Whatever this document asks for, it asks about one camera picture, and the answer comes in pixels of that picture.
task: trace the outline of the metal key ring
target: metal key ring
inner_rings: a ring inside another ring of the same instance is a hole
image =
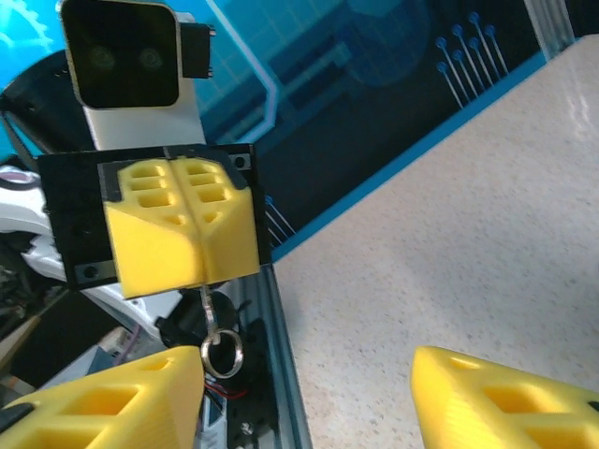
[[[233,361],[233,368],[230,371],[221,373],[218,372],[210,360],[210,348],[214,342],[214,337],[218,335],[228,335],[235,343],[235,360]],[[243,343],[239,334],[230,329],[217,329],[216,332],[206,337],[199,348],[199,353],[202,357],[202,362],[206,367],[206,371],[209,372],[215,379],[230,379],[235,374],[240,372],[241,366],[243,365]]]

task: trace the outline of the blue screen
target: blue screen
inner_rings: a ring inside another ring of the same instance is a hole
[[[204,131],[255,144],[273,246],[539,51],[521,0],[167,3],[216,30]],[[53,0],[0,2],[0,86],[64,45]]]

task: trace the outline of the blue border stripe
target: blue border stripe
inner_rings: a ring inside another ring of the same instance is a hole
[[[296,235],[285,241],[281,246],[272,251],[272,258],[277,261],[293,251],[303,241],[309,239],[320,229],[335,220],[339,215],[354,206],[364,196],[379,187],[402,169],[413,163],[430,148],[451,135],[458,128],[472,120],[479,112],[493,104],[496,100],[507,94],[511,89],[530,77],[539,68],[545,65],[545,57],[540,51],[531,59],[512,71],[507,77],[499,81],[492,89],[480,95],[466,108],[460,110],[447,121],[440,124],[423,139],[410,147],[407,151],[395,158],[381,170],[372,175],[359,187],[337,201],[333,206],[318,215],[314,220],[304,226]]]

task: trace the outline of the speckled countertop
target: speckled countertop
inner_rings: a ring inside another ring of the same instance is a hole
[[[599,36],[276,265],[315,449],[421,448],[438,345],[599,389]]]

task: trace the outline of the camera module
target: camera module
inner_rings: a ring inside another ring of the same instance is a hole
[[[179,99],[180,26],[163,4],[64,0],[73,87],[92,109],[156,108]]]

